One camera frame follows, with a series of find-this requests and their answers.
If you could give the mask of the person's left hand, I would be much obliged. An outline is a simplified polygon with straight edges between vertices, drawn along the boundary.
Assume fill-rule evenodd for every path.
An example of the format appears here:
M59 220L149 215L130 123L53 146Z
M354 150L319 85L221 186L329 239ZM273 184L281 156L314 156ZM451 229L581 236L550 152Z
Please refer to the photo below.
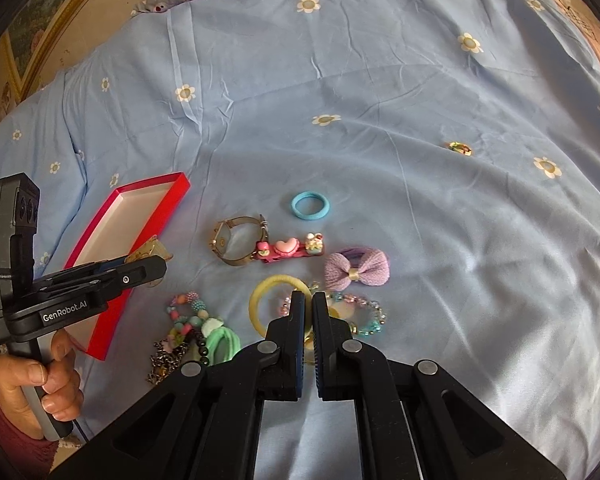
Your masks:
M34 440L44 438L43 428L22 392L23 387L41 387L45 394L38 404L58 422L75 420L84 401L81 378L74 368L76 352L65 330L54 333L50 353L53 359L47 366L37 360L0 354L0 408L12 426Z

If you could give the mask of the dark red left sleeve forearm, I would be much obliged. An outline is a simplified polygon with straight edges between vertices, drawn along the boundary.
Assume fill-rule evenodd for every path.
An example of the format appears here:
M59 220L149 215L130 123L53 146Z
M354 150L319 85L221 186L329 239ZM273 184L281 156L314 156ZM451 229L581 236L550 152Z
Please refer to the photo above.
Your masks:
M1 408L0 445L26 479L46 479L58 449L57 441L35 440L17 429Z

